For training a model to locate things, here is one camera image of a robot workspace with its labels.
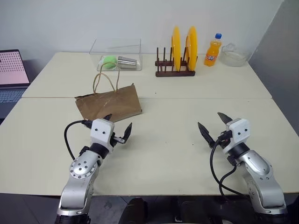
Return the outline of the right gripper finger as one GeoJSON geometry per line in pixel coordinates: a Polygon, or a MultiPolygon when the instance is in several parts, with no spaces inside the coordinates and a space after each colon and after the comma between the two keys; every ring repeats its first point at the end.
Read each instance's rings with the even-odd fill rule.
{"type": "Polygon", "coordinates": [[[227,116],[226,114],[224,113],[221,113],[221,112],[217,112],[218,116],[220,117],[220,119],[222,120],[222,122],[224,124],[227,124],[231,121],[233,121],[229,116],[227,116]]]}
{"type": "Polygon", "coordinates": [[[215,145],[215,141],[214,139],[210,136],[209,131],[205,128],[204,125],[202,125],[201,123],[198,122],[198,128],[199,131],[201,133],[201,135],[203,136],[203,138],[206,140],[206,142],[208,143],[210,148],[213,148],[215,145]]]}

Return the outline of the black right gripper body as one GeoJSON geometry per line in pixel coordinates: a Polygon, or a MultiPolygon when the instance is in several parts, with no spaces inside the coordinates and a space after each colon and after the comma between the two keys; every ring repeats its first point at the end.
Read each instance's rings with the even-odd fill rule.
{"type": "Polygon", "coordinates": [[[226,137],[225,135],[221,135],[217,138],[212,148],[216,148],[217,146],[220,146],[222,149],[224,149],[227,145],[228,145],[228,137],[226,137]]]}

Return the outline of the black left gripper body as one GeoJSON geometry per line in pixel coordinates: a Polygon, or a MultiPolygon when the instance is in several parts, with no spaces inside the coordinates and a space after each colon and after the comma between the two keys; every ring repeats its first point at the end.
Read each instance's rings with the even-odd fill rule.
{"type": "Polygon", "coordinates": [[[112,135],[111,135],[111,138],[110,138],[110,145],[112,147],[115,147],[117,143],[125,144],[126,140],[123,139],[122,137],[115,136],[115,132],[113,132],[112,135]]]}

